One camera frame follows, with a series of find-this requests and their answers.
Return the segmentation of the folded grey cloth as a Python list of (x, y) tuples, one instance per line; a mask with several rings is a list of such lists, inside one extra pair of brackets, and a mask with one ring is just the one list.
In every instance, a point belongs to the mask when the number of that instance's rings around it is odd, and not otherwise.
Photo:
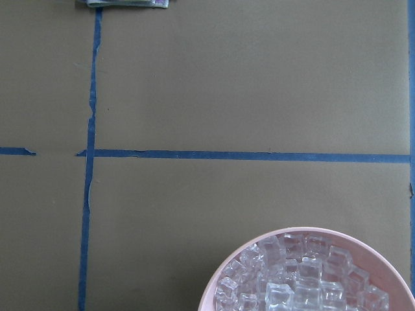
[(168, 8), (169, 0), (76, 0), (90, 8), (105, 7), (138, 7), (138, 8)]

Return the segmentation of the pink bowl of ice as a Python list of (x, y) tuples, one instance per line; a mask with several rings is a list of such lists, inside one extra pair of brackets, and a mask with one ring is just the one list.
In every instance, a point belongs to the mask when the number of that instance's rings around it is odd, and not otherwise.
[(200, 310), (413, 310), (402, 276), (351, 236), (290, 227), (236, 249), (211, 277)]

